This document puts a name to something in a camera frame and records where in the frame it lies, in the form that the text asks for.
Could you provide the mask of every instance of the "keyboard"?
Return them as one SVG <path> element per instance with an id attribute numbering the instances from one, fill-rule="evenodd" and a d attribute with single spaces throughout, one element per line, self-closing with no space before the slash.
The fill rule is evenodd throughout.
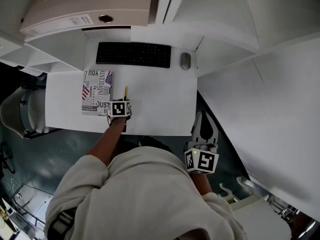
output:
<path id="1" fill-rule="evenodd" d="M 170 68 L 171 46 L 142 42 L 100 42 L 96 64 Z"/>

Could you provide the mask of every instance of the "white wall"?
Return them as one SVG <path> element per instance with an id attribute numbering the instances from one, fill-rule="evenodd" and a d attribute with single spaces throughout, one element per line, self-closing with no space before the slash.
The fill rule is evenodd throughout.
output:
<path id="1" fill-rule="evenodd" d="M 251 179 L 320 221 L 320 39 L 198 79 Z"/>

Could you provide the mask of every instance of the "white table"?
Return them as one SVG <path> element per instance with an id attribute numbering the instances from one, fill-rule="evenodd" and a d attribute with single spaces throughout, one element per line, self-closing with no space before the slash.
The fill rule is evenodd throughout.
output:
<path id="1" fill-rule="evenodd" d="M 197 78 L 195 52 L 172 48 L 171 67 L 96 64 L 99 40 L 87 46 L 85 70 L 110 70 L 113 74 L 112 99 L 124 97 L 128 86 L 132 117 L 126 134 L 190 136 L 196 116 Z M 180 55 L 188 52 L 192 65 L 180 67 Z M 82 115 L 83 71 L 49 73 L 45 95 L 45 121 L 48 127 L 103 133 L 106 117 Z"/>

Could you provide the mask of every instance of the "gray mouse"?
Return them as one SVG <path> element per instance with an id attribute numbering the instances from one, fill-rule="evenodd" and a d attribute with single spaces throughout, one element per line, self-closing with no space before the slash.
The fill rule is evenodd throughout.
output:
<path id="1" fill-rule="evenodd" d="M 180 61 L 180 66 L 184 70 L 188 70 L 191 67 L 191 56 L 189 53 L 182 53 L 181 54 L 181 61 Z"/>

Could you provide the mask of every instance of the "white desk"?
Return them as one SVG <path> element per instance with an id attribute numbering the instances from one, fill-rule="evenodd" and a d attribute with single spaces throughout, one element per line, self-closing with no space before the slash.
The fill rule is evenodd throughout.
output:
<path id="1" fill-rule="evenodd" d="M 190 136 L 196 116 L 197 78 L 195 53 L 172 48 L 171 67 L 144 67 L 96 64 L 99 40 L 90 40 L 86 70 L 113 72 L 112 99 L 124 97 L 128 86 L 132 117 L 126 133 L 131 135 Z M 192 67 L 180 67 L 180 55 L 191 55 Z M 45 121 L 49 127 L 103 133 L 106 117 L 81 114 L 83 72 L 49 73 L 45 95 Z"/>

